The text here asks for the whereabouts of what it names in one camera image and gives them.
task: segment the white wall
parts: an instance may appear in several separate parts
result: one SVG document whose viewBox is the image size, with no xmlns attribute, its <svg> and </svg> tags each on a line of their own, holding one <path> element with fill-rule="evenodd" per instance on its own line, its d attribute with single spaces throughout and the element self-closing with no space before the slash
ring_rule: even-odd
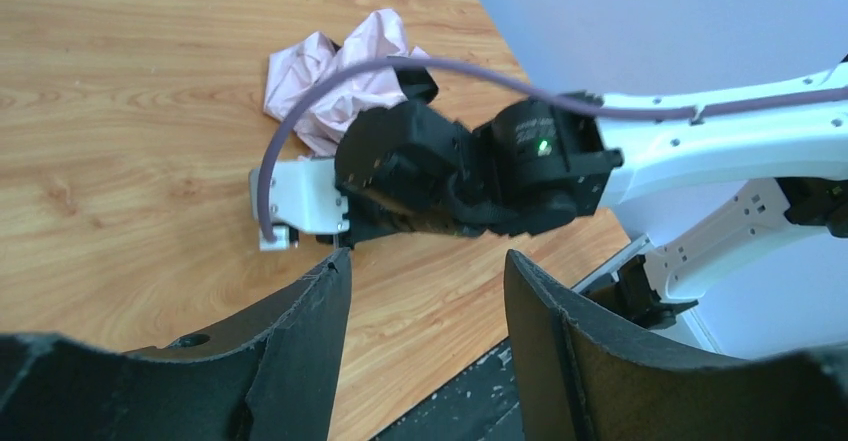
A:
<svg viewBox="0 0 848 441">
<path fill-rule="evenodd" d="M 765 83 L 827 69 L 848 53 L 848 0 L 481 2 L 530 79 L 560 92 Z M 739 186 L 662 193 L 616 214 L 631 235 L 664 243 Z M 724 280 L 697 315 L 723 352 L 740 357 L 848 342 L 846 254 L 848 241 L 826 236 L 791 246 Z"/>
</svg>

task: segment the crumpled pink fabric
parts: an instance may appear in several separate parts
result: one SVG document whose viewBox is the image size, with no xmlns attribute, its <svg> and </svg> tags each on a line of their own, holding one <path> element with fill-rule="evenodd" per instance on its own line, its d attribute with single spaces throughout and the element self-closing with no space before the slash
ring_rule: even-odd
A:
<svg viewBox="0 0 848 441">
<path fill-rule="evenodd" d="M 282 121 L 315 83 L 353 64 L 384 56 L 426 56 L 410 50 L 400 15 L 374 11 L 345 39 L 338 52 L 323 33 L 271 55 L 265 87 L 265 113 Z M 332 156 L 356 115 L 373 107 L 392 107 L 406 96 L 392 69 L 356 76 L 316 103 L 295 125 L 295 134 L 316 156 Z"/>
</svg>

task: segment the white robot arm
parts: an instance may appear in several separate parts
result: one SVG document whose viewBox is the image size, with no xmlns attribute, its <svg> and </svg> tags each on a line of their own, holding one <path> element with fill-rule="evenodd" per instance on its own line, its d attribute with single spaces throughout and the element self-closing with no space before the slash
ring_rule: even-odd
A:
<svg viewBox="0 0 848 441">
<path fill-rule="evenodd" d="M 678 239 L 653 246 L 643 237 L 581 283 L 637 273 L 642 286 L 628 296 L 643 299 L 633 302 L 675 314 L 773 249 L 827 230 L 848 237 L 848 63 L 703 93 L 583 96 L 603 108 L 563 120 L 545 114 L 551 103 L 513 105 L 473 132 L 422 106 L 365 112 L 335 159 L 272 158 L 266 199 L 276 236 L 261 232 L 260 246 L 287 249 L 299 233 L 348 246 L 399 231 L 534 235 L 650 193 L 750 180 Z M 605 116 L 622 112 L 642 121 Z M 250 183 L 260 223 L 262 174 Z"/>
</svg>

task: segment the wood grain surface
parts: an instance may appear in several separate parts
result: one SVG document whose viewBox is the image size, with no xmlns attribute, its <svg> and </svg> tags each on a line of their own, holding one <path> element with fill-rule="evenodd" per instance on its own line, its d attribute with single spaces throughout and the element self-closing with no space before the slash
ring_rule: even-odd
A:
<svg viewBox="0 0 848 441">
<path fill-rule="evenodd" d="M 162 346 L 326 256 L 257 250 L 267 57 L 383 7 L 433 55 L 523 76 L 476 0 L 0 0 L 0 330 Z M 436 107 L 469 125 L 517 98 L 434 77 Z M 366 439 L 506 335 L 507 249 L 573 283 L 625 242 L 601 212 L 534 239 L 362 245 L 332 438 Z"/>
</svg>

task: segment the white metal bracket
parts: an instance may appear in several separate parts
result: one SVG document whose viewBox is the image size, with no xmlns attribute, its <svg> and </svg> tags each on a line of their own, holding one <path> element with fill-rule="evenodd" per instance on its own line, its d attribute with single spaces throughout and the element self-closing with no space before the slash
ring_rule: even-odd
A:
<svg viewBox="0 0 848 441">
<path fill-rule="evenodd" d="M 651 287 L 664 302 L 696 300 L 741 266 L 822 232 L 791 224 L 789 206 L 775 179 L 749 181 L 692 229 L 645 254 Z"/>
<path fill-rule="evenodd" d="M 260 234 L 260 249 L 282 250 L 290 247 L 289 233 L 336 235 L 350 229 L 346 219 L 348 199 L 336 189 L 332 158 L 279 161 L 271 176 L 271 222 L 277 242 L 268 243 Z M 250 200 L 253 218 L 257 212 L 259 169 L 250 172 Z"/>
</svg>

